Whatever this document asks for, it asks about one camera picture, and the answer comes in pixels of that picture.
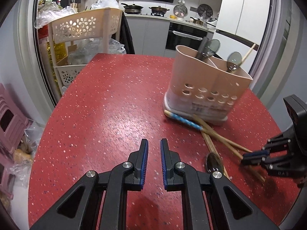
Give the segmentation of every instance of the oven handle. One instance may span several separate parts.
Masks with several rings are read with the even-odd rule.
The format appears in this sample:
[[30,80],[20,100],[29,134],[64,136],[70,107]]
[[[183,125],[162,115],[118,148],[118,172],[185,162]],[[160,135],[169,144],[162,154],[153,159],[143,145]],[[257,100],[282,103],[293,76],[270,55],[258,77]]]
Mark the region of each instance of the oven handle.
[[173,34],[178,35],[178,36],[182,36],[182,37],[185,37],[185,38],[190,38],[190,39],[193,39],[193,40],[198,40],[198,41],[201,41],[203,39],[203,38],[200,38],[200,37],[197,37],[197,36],[188,35],[188,34],[184,34],[184,33],[177,32],[177,31],[173,31]]

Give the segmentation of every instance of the white floor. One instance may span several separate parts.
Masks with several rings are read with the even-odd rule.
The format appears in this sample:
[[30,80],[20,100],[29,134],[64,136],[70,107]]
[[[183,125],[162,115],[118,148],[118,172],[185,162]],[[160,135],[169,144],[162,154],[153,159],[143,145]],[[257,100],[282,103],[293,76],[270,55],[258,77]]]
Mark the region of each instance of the white floor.
[[15,180],[10,215],[20,230],[29,230],[28,191],[29,187],[22,187],[20,181]]

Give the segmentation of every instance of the countertop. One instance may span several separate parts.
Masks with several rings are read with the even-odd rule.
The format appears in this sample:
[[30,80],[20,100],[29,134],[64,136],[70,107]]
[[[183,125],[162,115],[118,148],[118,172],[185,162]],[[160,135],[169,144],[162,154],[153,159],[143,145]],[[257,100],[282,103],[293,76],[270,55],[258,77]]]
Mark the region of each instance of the countertop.
[[190,23],[190,22],[186,22],[185,20],[181,21],[181,20],[177,20],[177,19],[171,19],[169,17],[160,17],[160,16],[151,16],[151,15],[129,15],[129,14],[125,14],[125,16],[126,17],[146,17],[146,18],[152,18],[152,19],[162,19],[162,20],[171,21],[171,22],[174,22],[174,23],[177,23],[177,24],[182,24],[182,25],[187,25],[187,26],[190,26],[190,27],[198,28],[198,29],[201,29],[201,30],[204,30],[204,31],[207,31],[207,32],[211,32],[211,33],[215,32],[215,30],[212,30],[212,29],[209,29],[209,28],[206,28],[206,27],[203,27],[203,26],[199,26],[199,25],[196,25],[196,24],[193,24],[193,23]]
[[[29,186],[30,226],[88,170],[111,170],[149,141],[144,189],[128,192],[127,230],[183,229],[180,192],[163,187],[160,140],[183,162],[204,171],[208,149],[200,132],[162,111],[172,58],[98,54],[77,76],[54,109],[40,141]],[[222,127],[214,127],[251,150],[280,132],[260,100],[247,90]],[[267,177],[260,184],[237,158],[216,142],[232,182],[279,224],[299,189],[290,179]]]

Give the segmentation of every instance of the silver screw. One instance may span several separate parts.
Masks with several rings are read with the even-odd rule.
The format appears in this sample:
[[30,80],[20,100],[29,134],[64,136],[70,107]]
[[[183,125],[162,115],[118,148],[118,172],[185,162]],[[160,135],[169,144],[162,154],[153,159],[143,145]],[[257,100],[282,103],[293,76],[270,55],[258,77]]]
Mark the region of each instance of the silver screw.
[[212,173],[212,175],[213,175],[214,178],[217,178],[217,179],[219,179],[219,178],[222,177],[222,173],[219,172],[219,171],[214,171],[214,172]]
[[86,172],[86,176],[89,178],[94,177],[95,175],[96,175],[96,172],[94,170],[90,170]]
[[183,169],[185,167],[185,163],[183,162],[176,163],[176,167],[179,169]]
[[128,169],[128,168],[130,168],[130,167],[132,166],[132,163],[130,163],[130,162],[124,162],[124,163],[122,164],[122,166],[123,166],[125,169]]

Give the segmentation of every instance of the triangular cutout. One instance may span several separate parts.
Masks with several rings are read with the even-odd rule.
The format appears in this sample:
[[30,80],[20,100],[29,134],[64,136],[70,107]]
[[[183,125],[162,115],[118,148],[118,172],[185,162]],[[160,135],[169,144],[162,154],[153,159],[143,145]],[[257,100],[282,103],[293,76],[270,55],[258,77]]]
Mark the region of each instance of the triangular cutout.
[[58,214],[64,215],[68,218],[74,218],[76,216],[81,198],[83,196],[85,187],[79,187],[70,197],[67,198],[61,206],[59,206]]
[[234,219],[240,220],[252,214],[252,209],[246,205],[230,187],[225,186],[223,189]]

